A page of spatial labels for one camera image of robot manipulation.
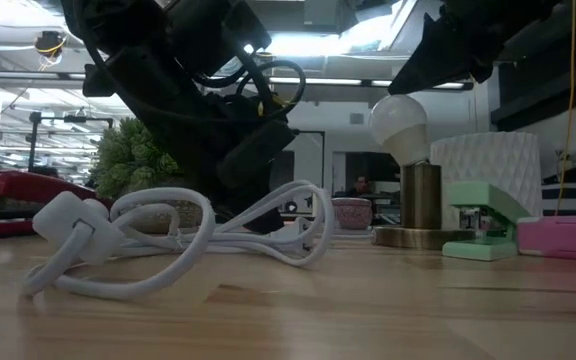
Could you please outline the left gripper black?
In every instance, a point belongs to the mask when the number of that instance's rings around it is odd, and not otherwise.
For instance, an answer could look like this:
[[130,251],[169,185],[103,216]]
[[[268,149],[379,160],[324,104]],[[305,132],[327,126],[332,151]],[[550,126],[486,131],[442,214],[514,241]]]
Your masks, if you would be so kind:
[[192,164],[186,169],[193,186],[213,201],[218,232],[244,228],[269,234],[284,226],[276,208],[251,210],[269,193],[270,167],[295,134],[287,115],[294,100],[281,102],[273,95],[268,105],[258,97],[202,97],[199,124],[188,131],[192,137]]

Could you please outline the green plant in grey pot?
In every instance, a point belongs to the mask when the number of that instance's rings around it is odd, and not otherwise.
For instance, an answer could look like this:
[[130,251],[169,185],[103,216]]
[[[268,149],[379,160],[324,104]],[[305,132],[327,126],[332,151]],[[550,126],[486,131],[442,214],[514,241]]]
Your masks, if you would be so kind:
[[[91,170],[91,184],[98,197],[117,200],[139,190],[155,187],[186,187],[185,172],[172,157],[156,145],[150,132],[136,118],[125,118],[113,129],[104,130],[98,142],[98,160]],[[167,201],[180,217],[180,229],[192,229],[201,222],[201,208],[184,201]],[[142,216],[131,224],[146,234],[165,234],[170,215]]]

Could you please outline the black monitor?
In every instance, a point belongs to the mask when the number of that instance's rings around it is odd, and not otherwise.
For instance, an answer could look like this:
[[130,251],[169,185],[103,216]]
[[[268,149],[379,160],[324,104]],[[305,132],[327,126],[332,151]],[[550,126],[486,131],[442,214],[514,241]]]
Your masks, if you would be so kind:
[[398,182],[400,168],[395,159],[387,153],[348,152],[346,182],[354,185],[359,177],[365,177],[369,182]]

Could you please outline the long ceiling light bar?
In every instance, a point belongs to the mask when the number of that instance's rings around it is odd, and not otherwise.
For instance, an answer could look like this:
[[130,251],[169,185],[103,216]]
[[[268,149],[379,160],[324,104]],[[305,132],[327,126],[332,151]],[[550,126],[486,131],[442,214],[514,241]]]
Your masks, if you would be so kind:
[[[79,81],[85,79],[83,73],[66,72],[30,72],[30,71],[0,71],[0,79],[19,81]],[[305,83],[317,86],[342,86],[342,87],[371,87],[387,88],[390,81],[345,79],[345,78],[307,78]],[[440,91],[468,91],[474,88],[471,82],[448,82],[432,87],[432,90]]]

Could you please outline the pink stapler box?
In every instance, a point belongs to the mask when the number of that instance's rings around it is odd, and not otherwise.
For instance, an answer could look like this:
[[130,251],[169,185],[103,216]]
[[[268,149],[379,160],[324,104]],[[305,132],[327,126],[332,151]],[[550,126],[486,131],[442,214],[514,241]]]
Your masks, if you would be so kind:
[[521,218],[517,231],[522,255],[576,260],[576,216]]

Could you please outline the black metal rig frame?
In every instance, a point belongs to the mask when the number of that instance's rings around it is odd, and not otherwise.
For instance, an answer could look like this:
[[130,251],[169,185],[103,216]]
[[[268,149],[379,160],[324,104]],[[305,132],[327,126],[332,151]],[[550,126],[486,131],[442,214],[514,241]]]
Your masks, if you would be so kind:
[[29,121],[32,124],[32,130],[30,134],[30,139],[28,140],[30,144],[29,150],[29,158],[28,158],[28,170],[32,171],[35,167],[35,154],[36,154],[36,144],[38,139],[38,127],[39,124],[43,120],[61,120],[64,123],[71,123],[71,124],[79,124],[79,123],[86,123],[91,121],[96,122],[105,122],[108,125],[108,128],[112,128],[114,126],[114,119],[109,117],[104,118],[93,118],[90,116],[81,116],[81,115],[65,115],[65,116],[44,116],[41,112],[34,111],[31,112],[29,115]]
[[286,150],[294,155],[295,180],[308,180],[319,187],[324,184],[324,132],[299,131]]

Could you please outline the red stapler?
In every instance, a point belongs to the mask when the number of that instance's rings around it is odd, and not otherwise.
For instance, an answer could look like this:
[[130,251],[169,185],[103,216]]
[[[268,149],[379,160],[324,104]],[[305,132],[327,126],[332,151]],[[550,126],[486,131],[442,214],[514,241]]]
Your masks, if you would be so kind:
[[0,171],[0,238],[34,234],[32,218],[63,191],[92,198],[110,208],[112,202],[94,190],[65,180],[20,171]]

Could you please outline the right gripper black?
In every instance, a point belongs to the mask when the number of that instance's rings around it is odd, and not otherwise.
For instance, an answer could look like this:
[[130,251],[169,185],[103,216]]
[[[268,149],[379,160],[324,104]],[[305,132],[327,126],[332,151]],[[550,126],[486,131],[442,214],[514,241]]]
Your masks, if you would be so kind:
[[530,24],[546,20],[563,0],[442,0],[441,15],[423,17],[422,38],[390,85],[409,94],[471,76],[492,74],[505,44]]

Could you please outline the mint green stapler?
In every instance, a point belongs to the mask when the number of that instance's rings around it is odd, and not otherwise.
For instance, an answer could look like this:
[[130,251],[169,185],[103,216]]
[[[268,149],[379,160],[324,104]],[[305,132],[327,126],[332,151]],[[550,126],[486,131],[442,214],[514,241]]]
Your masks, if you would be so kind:
[[510,194],[481,181],[453,182],[446,186],[447,203],[459,210],[478,208],[501,225],[501,231],[477,229],[471,240],[446,242],[442,255],[467,260],[494,261],[519,254],[517,222],[530,213]]

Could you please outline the person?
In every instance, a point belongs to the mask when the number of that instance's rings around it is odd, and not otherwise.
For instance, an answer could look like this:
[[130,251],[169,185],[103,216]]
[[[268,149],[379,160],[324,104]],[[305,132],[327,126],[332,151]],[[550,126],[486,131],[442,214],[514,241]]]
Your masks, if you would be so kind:
[[372,194],[372,186],[367,176],[358,176],[353,188],[348,191],[349,197],[361,197],[364,195]]

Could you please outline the white textured lampshade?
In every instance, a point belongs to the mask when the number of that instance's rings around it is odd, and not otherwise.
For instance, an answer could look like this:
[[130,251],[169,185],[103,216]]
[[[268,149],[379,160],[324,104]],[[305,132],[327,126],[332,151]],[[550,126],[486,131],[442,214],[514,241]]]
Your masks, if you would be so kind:
[[542,214],[538,137],[523,132],[488,132],[437,140],[430,162],[442,170],[442,185],[459,181],[489,183],[519,202],[531,216]]

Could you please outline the white light bulb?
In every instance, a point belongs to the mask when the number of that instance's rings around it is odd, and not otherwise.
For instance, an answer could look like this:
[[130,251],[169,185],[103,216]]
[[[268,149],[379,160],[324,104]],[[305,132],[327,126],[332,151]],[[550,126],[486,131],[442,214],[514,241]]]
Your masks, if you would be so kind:
[[399,166],[429,159],[427,114],[414,98],[391,95],[381,99],[371,110],[369,127],[375,141]]

